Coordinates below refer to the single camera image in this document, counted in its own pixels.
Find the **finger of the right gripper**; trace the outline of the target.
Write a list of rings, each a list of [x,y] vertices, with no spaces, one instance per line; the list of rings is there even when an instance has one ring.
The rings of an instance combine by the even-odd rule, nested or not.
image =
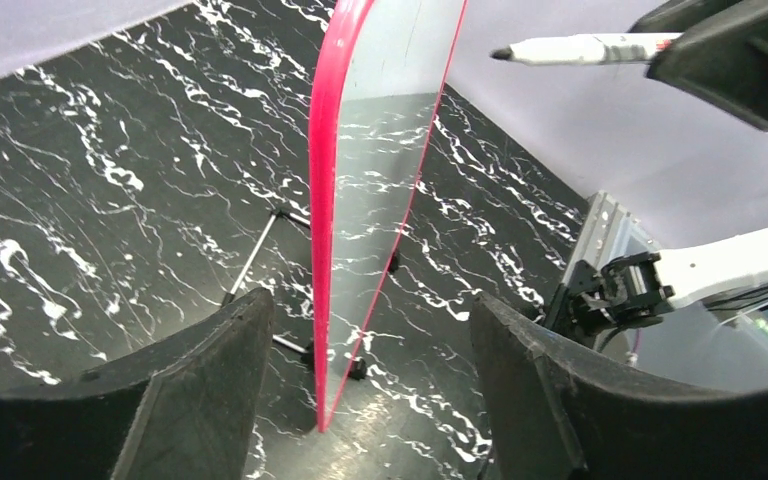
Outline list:
[[[646,76],[768,132],[768,13],[691,27]]]
[[[667,1],[640,17],[630,33],[719,32],[750,29],[753,12],[738,12],[738,0]]]

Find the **white whiteboard marker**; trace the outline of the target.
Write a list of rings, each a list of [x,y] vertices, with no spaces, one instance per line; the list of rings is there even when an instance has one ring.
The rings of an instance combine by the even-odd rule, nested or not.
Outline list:
[[[529,66],[647,64],[680,36],[657,32],[537,37],[495,49],[490,57]]]

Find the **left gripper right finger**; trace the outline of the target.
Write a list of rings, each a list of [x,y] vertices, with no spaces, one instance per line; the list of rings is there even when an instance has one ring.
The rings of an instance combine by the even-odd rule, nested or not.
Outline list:
[[[615,362],[487,294],[469,327],[505,479],[768,479],[768,389]]]

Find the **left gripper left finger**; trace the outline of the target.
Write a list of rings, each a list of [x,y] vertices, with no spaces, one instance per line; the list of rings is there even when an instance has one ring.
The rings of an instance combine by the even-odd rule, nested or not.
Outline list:
[[[272,294],[57,385],[0,393],[0,479],[238,479],[268,363]]]

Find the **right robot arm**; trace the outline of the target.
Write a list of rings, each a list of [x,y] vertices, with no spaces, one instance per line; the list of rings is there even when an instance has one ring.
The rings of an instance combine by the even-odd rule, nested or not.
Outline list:
[[[557,40],[559,64],[647,63],[648,76],[768,132],[768,1],[669,1],[626,33]],[[669,312],[768,288],[768,227],[694,247],[576,261],[543,326],[584,346],[601,333],[658,324]]]

